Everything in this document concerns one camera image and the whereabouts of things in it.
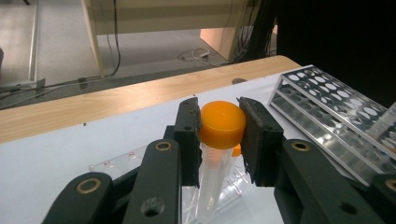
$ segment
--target metal rack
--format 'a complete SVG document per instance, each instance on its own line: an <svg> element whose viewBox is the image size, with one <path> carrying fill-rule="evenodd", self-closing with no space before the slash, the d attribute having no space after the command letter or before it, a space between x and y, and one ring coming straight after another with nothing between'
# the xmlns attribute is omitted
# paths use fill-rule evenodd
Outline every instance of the metal rack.
<svg viewBox="0 0 396 224"><path fill-rule="evenodd" d="M282 74L270 105L361 183L396 172L395 125L367 134L387 109L314 65Z"/></svg>

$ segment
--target cable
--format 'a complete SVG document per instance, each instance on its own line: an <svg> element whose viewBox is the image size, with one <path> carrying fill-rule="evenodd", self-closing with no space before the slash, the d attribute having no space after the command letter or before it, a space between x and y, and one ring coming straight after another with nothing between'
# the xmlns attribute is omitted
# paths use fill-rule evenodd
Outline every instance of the cable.
<svg viewBox="0 0 396 224"><path fill-rule="evenodd" d="M223 30L222 30L222 32L221 32L220 48L219 48L219 50L217 50L217 52L220 52L220 51L221 51L222 42L223 42L223 37L224 37L224 31L225 31L225 29L226 29L226 27L227 27L227 25L228 25L228 22L230 22L231 14L233 14L233 0L231 0L230 11L229 11L229 13L228 13L228 18L227 18L227 21L225 22L224 28L223 28Z"/></svg>
<svg viewBox="0 0 396 224"><path fill-rule="evenodd" d="M276 24L275 8L277 4L278 2L272 0L261 2L253 29L250 29L248 35L243 34L239 38L241 43L238 43L238 46L245 48L235 53L232 63L250 61L272 55L271 35Z"/></svg>
<svg viewBox="0 0 396 224"><path fill-rule="evenodd" d="M110 39L108 38L108 33L110 33L110 32L108 31L108 24L107 24L107 19L106 19L105 11L103 10L102 0L99 0L99 5L100 5L100 9L101 9L101 11L102 11L103 20L105 21L106 39L107 39L108 47L110 48L111 62L113 62L113 67L116 68L116 63L114 62L113 48L111 48Z"/></svg>
<svg viewBox="0 0 396 224"><path fill-rule="evenodd" d="M207 53L207 55L211 55L209 49L206 49L206 48L198 48L198 49L204 49L204 50L206 51L205 53ZM182 56L182 55L185 54L185 53L188 53L188 52L190 52L190 51L198 50L198 49L188 49L188 50L185 50L185 51L179 53L179 54L177 55L177 58L178 58L179 60L183 61L183 62L192 62L192 61L196 61L196 59L194 58L194 55L192 55L192 58L193 58L192 60L187 60L187 59L186 59L184 56Z"/></svg>
<svg viewBox="0 0 396 224"><path fill-rule="evenodd" d="M256 0L254 0L253 3L252 3L252 7L251 7L251 10L250 10L250 15L249 15L249 18L248 18L248 21L247 21L247 26L248 27L250 26L250 23L251 23L251 19L252 19L252 16L253 16L253 10L254 10L254 6L255 5L256 5ZM253 29L249 28L248 32L247 32L247 35L244 37L245 28L246 28L246 26L244 26L242 28L243 29L243 32L242 32L242 47L244 49L246 49L248 47L248 45L246 45L246 43L250 39L250 35L251 35L252 30L253 30Z"/></svg>
<svg viewBox="0 0 396 224"><path fill-rule="evenodd" d="M215 66L215 67L221 67L221 65L212 64L212 63L209 63L208 61L203 61L203 60L200 60L199 58L195 57L195 54L194 54L195 51L196 51L196 49L193 49L191 51L191 55L192 55L192 58L194 58L196 61L198 61L200 63L208 64L208 65L211 65L211 66Z"/></svg>
<svg viewBox="0 0 396 224"><path fill-rule="evenodd" d="M118 57L119 57L118 64L114 68L113 72L111 74L109 74L109 75L106 75L105 78L101 78L101 77L82 77L82 78L78 78L77 80L66 81L66 82L61 82L61 83L45 86L43 88L40 88L40 90L44 90L44 89L52 88L52 87L61 88L61 87L67 87L67 86L81 85L81 84L88 84L88 83L93 83L93 82L97 82L97 81L103 81L103 80L107 80L109 78L112 78L112 77L114 77L117 74L117 72L119 71L119 68L120 68L120 46L119 46L119 37L118 37L118 32L119 31L118 31L118 18L117 18L117 0L114 0L113 4L114 4L114 37L115 37L116 46L117 46L117 52L118 52ZM27 99L24 99L22 101L19 101L17 103L11 104L11 105L2 106L2 107L0 107L0 109L8 108L8 107L11 107L13 105L18 105L18 104L23 103L25 101L28 101L30 99L36 98L37 96L46 94L46 93L54 91L54 90L58 90L59 88L53 89L53 90L50 90L50 91L41 92L41 93L35 95L34 97L29 97ZM0 100L5 99L5 98L7 98L8 96L11 96L11 95L24 93L24 92L28 92L28 91L37 91L37 89L36 88L30 88L30 89L25 89L25 90L14 91L14 92L6 95L6 96L2 96L0 98Z"/></svg>
<svg viewBox="0 0 396 224"><path fill-rule="evenodd" d="M30 100L30 99L34 99L34 98L36 98L37 96L44 95L44 94L46 94L46 93L48 93L48 92L50 92L50 91L56 91L56 90L58 90L58 89L60 89L60 88L62 88L62 87L58 87L58 88L53 89L53 90L41 92L41 93L39 93L39 94L37 94L37 95L34 95L34 96L29 97L29 98L23 99L23 100L21 100L21 101L18 101L17 103L11 104L11 105L1 106L1 107L0 107L0 110L2 110L2 109L7 109L7 108L12 107L12 106L14 106L14 105L18 105L18 104L23 103L23 102L26 102L26 101L28 101L28 100Z"/></svg>

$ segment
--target dark background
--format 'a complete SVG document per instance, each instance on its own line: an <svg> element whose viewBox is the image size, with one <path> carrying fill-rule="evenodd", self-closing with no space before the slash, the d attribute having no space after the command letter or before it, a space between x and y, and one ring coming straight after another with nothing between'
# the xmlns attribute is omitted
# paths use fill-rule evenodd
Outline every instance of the dark background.
<svg viewBox="0 0 396 224"><path fill-rule="evenodd" d="M390 0L280 0L277 54L313 64L372 100L396 101L396 6Z"/></svg>

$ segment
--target bolt hole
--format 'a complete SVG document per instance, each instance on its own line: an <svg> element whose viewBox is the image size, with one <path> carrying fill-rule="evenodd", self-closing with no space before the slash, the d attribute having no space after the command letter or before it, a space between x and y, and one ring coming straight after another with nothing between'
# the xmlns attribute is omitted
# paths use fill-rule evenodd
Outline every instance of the bolt hole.
<svg viewBox="0 0 396 224"><path fill-rule="evenodd" d="M375 112L375 110L373 110L373 109L370 108L370 107L364 107L363 110L364 110L366 113L368 113L369 115L373 115L373 116L376 116L376 115L377 115L376 112Z"/></svg>
<svg viewBox="0 0 396 224"><path fill-rule="evenodd" d="M340 96L342 96L344 98L348 98L349 97L349 94L344 92L344 91L337 91L337 93L338 93L338 95L340 95Z"/></svg>
<svg viewBox="0 0 396 224"><path fill-rule="evenodd" d="M330 120L325 119L325 120L323 120L323 123L328 127L335 128L335 124L333 122L331 122Z"/></svg>
<svg viewBox="0 0 396 224"><path fill-rule="evenodd" d="M337 94L335 94L335 93L332 93L332 97L333 97L334 99L339 100L339 101L342 101L342 100L343 100L343 99L341 98L341 96L339 96L339 95L337 95Z"/></svg>
<svg viewBox="0 0 396 224"><path fill-rule="evenodd" d="M307 144L302 142L294 142L291 146L299 151L309 151L311 149Z"/></svg>
<svg viewBox="0 0 396 224"><path fill-rule="evenodd" d="M344 88L344 91L345 91L346 93L348 93L349 95L355 94L355 91L353 91L352 89L349 89L349 88Z"/></svg>
<svg viewBox="0 0 396 224"><path fill-rule="evenodd" d="M146 217L156 217L163 213L165 203L161 198L150 198L142 203L140 211Z"/></svg>
<svg viewBox="0 0 396 224"><path fill-rule="evenodd" d="M313 73L312 71L309 71L309 70L305 70L304 72L305 72L307 75L311 76L311 77L313 77L313 76L315 75L315 73Z"/></svg>
<svg viewBox="0 0 396 224"><path fill-rule="evenodd" d="M396 179L387 179L385 181L387 187L396 192Z"/></svg>
<svg viewBox="0 0 396 224"><path fill-rule="evenodd" d="M310 81L311 83L318 85L318 82L312 78L309 78L308 81Z"/></svg>
<svg viewBox="0 0 396 224"><path fill-rule="evenodd" d="M326 86L328 89L332 90L332 91L337 90L337 87L334 86L332 83L326 83L325 86Z"/></svg>
<svg viewBox="0 0 396 224"><path fill-rule="evenodd" d="M102 181L98 178L85 179L77 185L77 192L80 194L89 194L99 189L101 185Z"/></svg>
<svg viewBox="0 0 396 224"><path fill-rule="evenodd" d="M330 92L329 91L329 89L327 89L326 87L324 87L324 86L319 86L323 91L326 91L326 92Z"/></svg>
<svg viewBox="0 0 396 224"><path fill-rule="evenodd" d="M358 213L356 208L350 203L341 203L338 207L350 215L356 215Z"/></svg>
<svg viewBox="0 0 396 224"><path fill-rule="evenodd" d="M298 85L299 85L300 87L304 88L304 89L308 89L308 88L311 87L308 83L302 82L302 81L298 82Z"/></svg>
<svg viewBox="0 0 396 224"><path fill-rule="evenodd" d="M310 104L303 104L301 105L301 107L307 110L312 109L312 106Z"/></svg>
<svg viewBox="0 0 396 224"><path fill-rule="evenodd" d="M289 78L293 81L298 81L299 78L296 75L290 75Z"/></svg>
<svg viewBox="0 0 396 224"><path fill-rule="evenodd" d="M292 93L292 91L290 90L290 89L288 89L288 88L284 88L284 89L282 89L281 90L283 93L286 93L286 94L291 94Z"/></svg>
<svg viewBox="0 0 396 224"><path fill-rule="evenodd" d="M315 77L315 79L316 79L318 82L326 82L326 80L325 80L323 77Z"/></svg>
<svg viewBox="0 0 396 224"><path fill-rule="evenodd" d="M370 116L362 111L358 111L358 114L362 119L370 119Z"/></svg>
<svg viewBox="0 0 396 224"><path fill-rule="evenodd" d="M335 105L334 110L338 113L346 113L347 110L343 106Z"/></svg>
<svg viewBox="0 0 396 224"><path fill-rule="evenodd" d="M160 142L157 145L155 145L155 148L157 148L160 151L165 151L168 150L169 148L171 148L171 144L168 142Z"/></svg>
<svg viewBox="0 0 396 224"><path fill-rule="evenodd" d="M293 101L295 101L295 102L300 102L300 101L301 101L300 96L292 95L290 98L291 98Z"/></svg>
<svg viewBox="0 0 396 224"><path fill-rule="evenodd" d="M379 106L379 105L373 105L373 104L371 104L371 108L374 109L374 110L376 110L376 111L378 111L378 112L384 111L384 109L383 109L381 106Z"/></svg>
<svg viewBox="0 0 396 224"><path fill-rule="evenodd" d="M302 72L297 73L297 76L299 76L299 77L306 77L306 75L305 75L304 73L302 73Z"/></svg>
<svg viewBox="0 0 396 224"><path fill-rule="evenodd" d="M320 96L321 95L320 91L318 91L318 90L309 90L309 93L311 93L311 95L313 95L313 96Z"/></svg>
<svg viewBox="0 0 396 224"><path fill-rule="evenodd" d="M332 84L334 84L334 86L336 86L338 88L343 87L343 84L341 82L338 82L338 81L334 81Z"/></svg>
<svg viewBox="0 0 396 224"><path fill-rule="evenodd" d="M324 97L320 98L320 101L323 102L323 104L328 104L328 105L333 105L334 104L332 99L330 99L327 96L324 96Z"/></svg>
<svg viewBox="0 0 396 224"><path fill-rule="evenodd" d="M314 111L314 112L312 113L312 115L313 115L315 118L317 118L317 119L323 118L323 115L320 114L318 111Z"/></svg>
<svg viewBox="0 0 396 224"><path fill-rule="evenodd" d="M350 102L351 102L353 105L362 105L362 103L361 103L359 100L357 100L357 99L350 99Z"/></svg>

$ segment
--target floor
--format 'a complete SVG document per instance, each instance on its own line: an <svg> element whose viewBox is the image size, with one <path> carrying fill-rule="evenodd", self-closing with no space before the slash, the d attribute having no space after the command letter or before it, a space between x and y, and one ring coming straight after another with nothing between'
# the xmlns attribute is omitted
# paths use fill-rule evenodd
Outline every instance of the floor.
<svg viewBox="0 0 396 224"><path fill-rule="evenodd" d="M34 83L28 85L28 88L34 88L35 82L43 79L45 81L40 85L48 86L99 75L80 0L30 2L32 4L26 6L22 0L0 0L0 47L5 53L0 70L0 109L8 108L8 105L28 105L73 94L175 76L227 63L199 37L199 30L119 35L120 69L113 80L97 82L88 88L75 86L5 97L1 90L9 86ZM2 13L10 11L11 8L15 13ZM32 46L35 13L36 48ZM275 41L272 43L271 52L276 54L275 35L273 39ZM110 74L118 62L115 36L100 35L98 42L105 73ZM29 64L31 49L34 48L35 62ZM194 60L194 49L197 55L210 51L207 63ZM31 67L34 69L29 79Z"/></svg>

